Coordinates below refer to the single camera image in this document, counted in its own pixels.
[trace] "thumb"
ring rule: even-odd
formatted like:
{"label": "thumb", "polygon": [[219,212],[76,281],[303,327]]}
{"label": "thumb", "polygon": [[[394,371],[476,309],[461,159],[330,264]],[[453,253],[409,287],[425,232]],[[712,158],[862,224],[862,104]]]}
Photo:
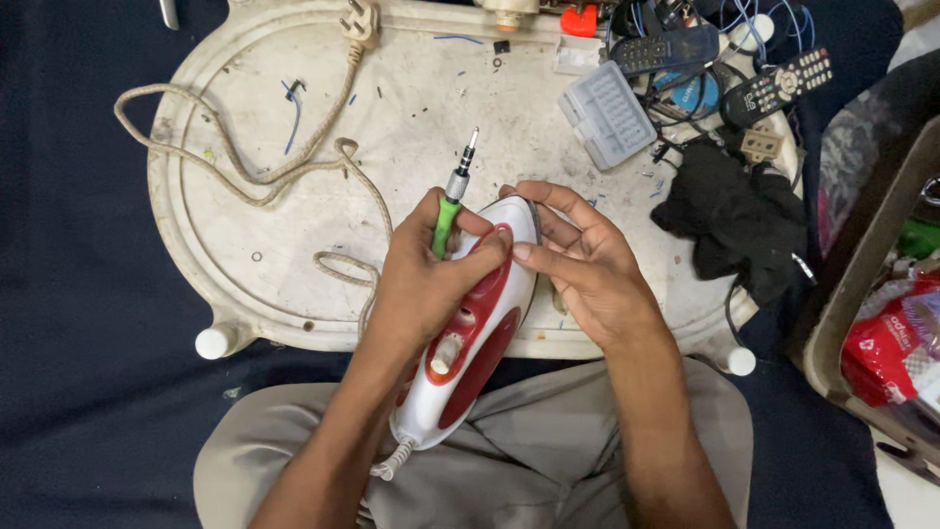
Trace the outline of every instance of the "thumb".
{"label": "thumb", "polygon": [[440,266],[447,270],[449,277],[465,294],[506,261],[510,248],[512,232],[496,230],[483,237],[473,253],[455,261],[444,261]]}
{"label": "thumb", "polygon": [[512,258],[520,265],[559,278],[578,289],[588,287],[595,276],[591,264],[532,243],[516,243],[512,247]]}

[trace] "dark blue fabric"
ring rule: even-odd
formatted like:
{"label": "dark blue fabric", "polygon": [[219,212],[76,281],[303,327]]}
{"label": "dark blue fabric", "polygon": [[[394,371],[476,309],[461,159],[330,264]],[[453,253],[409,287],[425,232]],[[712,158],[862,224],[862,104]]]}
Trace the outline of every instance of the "dark blue fabric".
{"label": "dark blue fabric", "polygon": [[[193,350],[211,312],[164,249],[146,150],[112,113],[227,15],[222,0],[177,3],[178,32],[156,0],[0,2],[4,527],[197,527],[193,464],[225,391],[339,380],[349,359],[266,342],[222,361]],[[129,106],[145,132],[157,101]],[[755,424],[751,526],[887,526],[867,429],[778,357],[775,328],[767,313],[745,326],[769,363],[735,379]],[[488,389],[567,365],[503,361]]]}

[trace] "steam iron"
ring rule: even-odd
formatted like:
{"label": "steam iron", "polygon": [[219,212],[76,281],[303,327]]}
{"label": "steam iron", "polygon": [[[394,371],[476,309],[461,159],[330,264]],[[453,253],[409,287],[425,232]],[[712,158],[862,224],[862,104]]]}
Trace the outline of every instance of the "steam iron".
{"label": "steam iron", "polygon": [[[541,242],[535,204],[518,195],[493,202],[479,215],[492,222],[494,230],[510,230],[516,242]],[[480,239],[465,233],[453,259],[474,251]],[[510,256],[463,298],[402,387],[389,418],[399,448],[374,465],[372,475],[392,479],[412,450],[436,446],[463,423],[522,326],[535,280],[534,271]]]}

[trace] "remote control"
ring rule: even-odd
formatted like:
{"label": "remote control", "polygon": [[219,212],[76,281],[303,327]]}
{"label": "remote control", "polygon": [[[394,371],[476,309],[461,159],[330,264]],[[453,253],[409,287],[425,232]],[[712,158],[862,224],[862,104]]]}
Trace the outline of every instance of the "remote control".
{"label": "remote control", "polygon": [[789,64],[728,90],[721,107],[721,118],[728,125],[745,129],[831,80],[829,53],[825,48],[809,50]]}
{"label": "remote control", "polygon": [[701,66],[718,57],[718,29],[711,24],[678,31],[666,31],[658,37],[621,39],[610,50],[610,58],[624,77],[660,70]]}

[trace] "black cloth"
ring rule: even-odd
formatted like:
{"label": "black cloth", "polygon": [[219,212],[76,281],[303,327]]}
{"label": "black cloth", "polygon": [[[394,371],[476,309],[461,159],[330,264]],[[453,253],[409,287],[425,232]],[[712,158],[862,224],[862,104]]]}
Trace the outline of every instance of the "black cloth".
{"label": "black cloth", "polygon": [[698,278],[739,274],[761,307],[797,281],[793,253],[807,243],[803,202],[790,181],[766,162],[750,175],[741,163],[704,142],[685,148],[666,201],[650,214],[657,226],[695,239]]}
{"label": "black cloth", "polygon": [[[349,361],[265,341],[220,361],[193,350],[211,311],[157,233],[147,151],[112,113],[227,16],[224,0],[177,5],[174,32],[155,0],[0,2],[3,527],[196,528],[193,465],[226,391],[338,381]],[[128,107],[145,133],[157,102]],[[732,379],[755,427],[749,526],[890,527],[868,429],[779,358],[776,321],[744,326],[761,362]],[[490,387],[571,364],[504,360]]]}

